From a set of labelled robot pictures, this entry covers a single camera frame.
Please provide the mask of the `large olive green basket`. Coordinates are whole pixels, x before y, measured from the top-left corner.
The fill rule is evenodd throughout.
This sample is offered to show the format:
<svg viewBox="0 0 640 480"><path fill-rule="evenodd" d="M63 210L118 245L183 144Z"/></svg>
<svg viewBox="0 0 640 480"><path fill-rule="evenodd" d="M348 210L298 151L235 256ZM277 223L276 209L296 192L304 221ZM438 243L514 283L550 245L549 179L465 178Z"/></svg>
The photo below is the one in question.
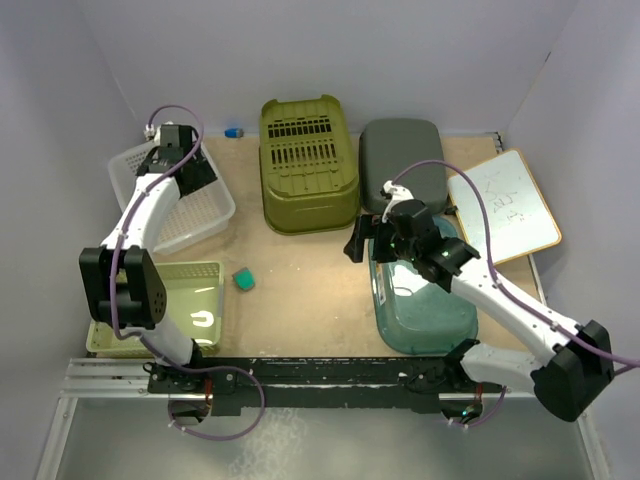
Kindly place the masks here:
<svg viewBox="0 0 640 480"><path fill-rule="evenodd" d="M282 235L346 228L360 211L358 162L341 103L265 103L259 127L264 218Z"/></svg>

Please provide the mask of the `grey plastic tray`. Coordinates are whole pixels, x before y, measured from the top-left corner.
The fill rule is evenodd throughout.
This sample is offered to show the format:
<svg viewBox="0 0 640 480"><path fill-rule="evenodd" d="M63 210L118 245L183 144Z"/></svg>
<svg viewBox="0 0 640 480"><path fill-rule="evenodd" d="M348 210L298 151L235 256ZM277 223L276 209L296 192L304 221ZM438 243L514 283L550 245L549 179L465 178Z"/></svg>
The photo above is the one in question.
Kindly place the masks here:
<svg viewBox="0 0 640 480"><path fill-rule="evenodd" d="M380 214L386 206L383 184L423 160L444 160L436 125L409 118L377 119L366 124L359 138L358 162L362 208ZM400 184L423 201L433 214L444 211L447 173L441 165L426 165L405 174Z"/></svg>

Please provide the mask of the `blue transparent basket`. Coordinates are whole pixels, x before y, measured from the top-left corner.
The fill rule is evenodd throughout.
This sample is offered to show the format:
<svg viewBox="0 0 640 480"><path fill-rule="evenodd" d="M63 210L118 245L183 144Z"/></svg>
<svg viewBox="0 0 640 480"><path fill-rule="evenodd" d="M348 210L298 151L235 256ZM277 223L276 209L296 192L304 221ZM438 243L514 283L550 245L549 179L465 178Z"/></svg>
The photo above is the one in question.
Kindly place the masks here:
<svg viewBox="0 0 640 480"><path fill-rule="evenodd" d="M445 355L479 330L476 307L430 283L408 261L379 263L368 242L368 265L377 330L384 343L409 355Z"/></svg>

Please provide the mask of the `white perforated plastic basket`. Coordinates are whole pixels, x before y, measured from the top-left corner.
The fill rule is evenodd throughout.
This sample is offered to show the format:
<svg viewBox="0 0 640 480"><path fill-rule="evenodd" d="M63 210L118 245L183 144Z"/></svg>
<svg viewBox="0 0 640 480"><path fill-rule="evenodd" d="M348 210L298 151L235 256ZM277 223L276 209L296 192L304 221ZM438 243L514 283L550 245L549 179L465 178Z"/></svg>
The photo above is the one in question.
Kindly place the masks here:
<svg viewBox="0 0 640 480"><path fill-rule="evenodd" d="M135 174L154 142L146 142L116 155L108 162L111 184L121 211L135 190ZM236 205L218 167L205 146L202 155L217 179L181 198L166 218L154 252L170 255L224 231L235 214Z"/></svg>

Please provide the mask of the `light green plastic tray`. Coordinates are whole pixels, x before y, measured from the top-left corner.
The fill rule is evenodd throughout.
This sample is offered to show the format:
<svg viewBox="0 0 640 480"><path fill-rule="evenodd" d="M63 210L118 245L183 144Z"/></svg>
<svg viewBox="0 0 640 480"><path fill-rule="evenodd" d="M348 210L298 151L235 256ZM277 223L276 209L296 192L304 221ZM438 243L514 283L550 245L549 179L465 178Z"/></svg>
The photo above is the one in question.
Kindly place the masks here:
<svg viewBox="0 0 640 480"><path fill-rule="evenodd" d="M221 263L167 262L156 268L168 294L168 313L180 331L194 339L205 356L216 353L221 337L224 268ZM110 326L91 321L88 352L104 358L149 358L137 338L121 341Z"/></svg>

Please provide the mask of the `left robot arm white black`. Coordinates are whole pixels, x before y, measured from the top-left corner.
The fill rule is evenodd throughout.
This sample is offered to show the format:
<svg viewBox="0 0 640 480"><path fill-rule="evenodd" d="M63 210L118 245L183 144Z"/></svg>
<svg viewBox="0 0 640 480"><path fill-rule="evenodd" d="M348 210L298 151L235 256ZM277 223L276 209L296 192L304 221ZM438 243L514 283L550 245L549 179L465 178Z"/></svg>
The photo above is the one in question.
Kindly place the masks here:
<svg viewBox="0 0 640 480"><path fill-rule="evenodd" d="M85 248L79 267L92 320L119 340L135 337L184 392L202 387L204 365L195 340L168 312L168 294L152 259L163 225L178 201L217 179L202 154L202 134L183 124L165 124L159 140L136 171L134 193L110 234Z"/></svg>

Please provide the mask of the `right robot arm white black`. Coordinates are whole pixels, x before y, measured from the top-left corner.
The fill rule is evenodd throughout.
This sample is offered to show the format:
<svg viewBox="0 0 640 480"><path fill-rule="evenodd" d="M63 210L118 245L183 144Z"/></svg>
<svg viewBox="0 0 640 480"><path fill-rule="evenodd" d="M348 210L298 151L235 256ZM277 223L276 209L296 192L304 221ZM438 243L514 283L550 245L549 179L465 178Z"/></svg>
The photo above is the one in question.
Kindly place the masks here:
<svg viewBox="0 0 640 480"><path fill-rule="evenodd" d="M445 366L446 383L467 391L493 383L533 394L555 417L573 422L613 381L607 329L570 319L540 303L493 271L465 241L441 234L423 202L395 203L385 215L357 216L345 254L364 259L372 241L377 263L410 263L420 276L488 314L514 335L525 352L466 341Z"/></svg>

